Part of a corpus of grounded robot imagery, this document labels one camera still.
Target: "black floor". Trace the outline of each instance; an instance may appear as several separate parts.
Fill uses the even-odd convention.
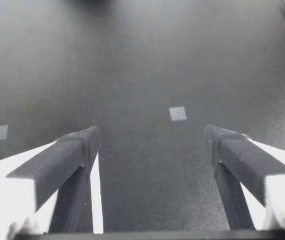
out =
[[[96,123],[105,231],[227,229],[203,130],[285,149],[280,5],[0,0],[0,159]]]

